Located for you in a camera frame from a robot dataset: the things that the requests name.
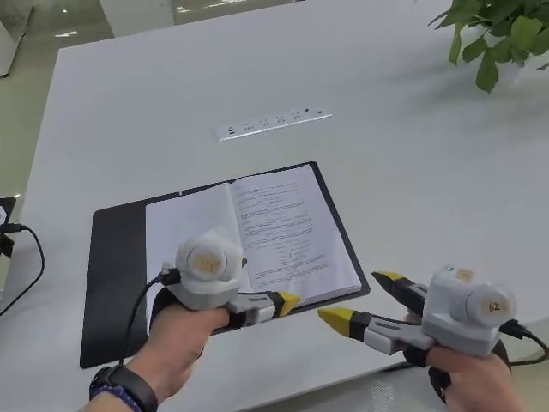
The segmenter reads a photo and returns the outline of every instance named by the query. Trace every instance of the black notebook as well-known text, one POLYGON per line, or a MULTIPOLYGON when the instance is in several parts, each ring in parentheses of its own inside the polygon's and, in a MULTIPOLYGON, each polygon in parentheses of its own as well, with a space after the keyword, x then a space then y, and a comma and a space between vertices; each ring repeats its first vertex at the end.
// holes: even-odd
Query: black notebook
MULTIPOLYGON (((315 162, 100 210, 90 247, 81 367, 118 358, 136 296, 164 262, 173 262, 179 245, 208 230, 242 246, 248 260, 242 292, 299 294, 294 312, 370 291, 315 162)), ((159 290, 149 291, 140 307, 132 354, 146 340, 159 290)))

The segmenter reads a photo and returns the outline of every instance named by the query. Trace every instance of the wristwatch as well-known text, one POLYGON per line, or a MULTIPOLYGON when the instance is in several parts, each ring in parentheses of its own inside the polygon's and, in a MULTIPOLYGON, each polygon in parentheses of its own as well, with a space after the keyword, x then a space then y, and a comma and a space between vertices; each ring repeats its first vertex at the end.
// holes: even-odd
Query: wristwatch
POLYGON ((158 399, 139 375, 124 365, 101 368, 89 385, 89 399, 103 391, 120 398, 135 412, 156 412, 158 399))

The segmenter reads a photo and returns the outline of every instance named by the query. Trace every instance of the black watch strap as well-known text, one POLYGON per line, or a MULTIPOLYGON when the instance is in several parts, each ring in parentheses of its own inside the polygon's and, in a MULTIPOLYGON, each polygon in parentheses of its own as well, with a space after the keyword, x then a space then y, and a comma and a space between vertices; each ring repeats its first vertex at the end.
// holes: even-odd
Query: black watch strap
POLYGON ((100 369, 89 386, 90 399, 103 385, 122 386, 142 412, 156 412, 158 409, 158 399, 148 383, 124 365, 100 369))

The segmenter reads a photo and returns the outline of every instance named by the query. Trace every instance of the left hand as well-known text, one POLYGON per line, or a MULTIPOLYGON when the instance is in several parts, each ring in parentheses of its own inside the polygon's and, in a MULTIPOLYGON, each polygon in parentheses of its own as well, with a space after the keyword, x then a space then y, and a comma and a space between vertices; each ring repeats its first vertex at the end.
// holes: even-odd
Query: left hand
POLYGON ((154 320, 147 343, 127 367, 153 388, 161 404, 183 387, 212 332, 228 321, 224 308, 189 312, 169 306, 154 320))

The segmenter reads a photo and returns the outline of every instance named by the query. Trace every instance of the right hand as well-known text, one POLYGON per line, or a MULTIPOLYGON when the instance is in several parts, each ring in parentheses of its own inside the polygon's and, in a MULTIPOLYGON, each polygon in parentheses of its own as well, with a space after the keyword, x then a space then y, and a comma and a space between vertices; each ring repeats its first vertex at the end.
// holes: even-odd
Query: right hand
POLYGON ((494 354, 481 359, 436 346, 426 363, 450 375, 443 394, 451 412, 525 411, 509 368, 494 354))

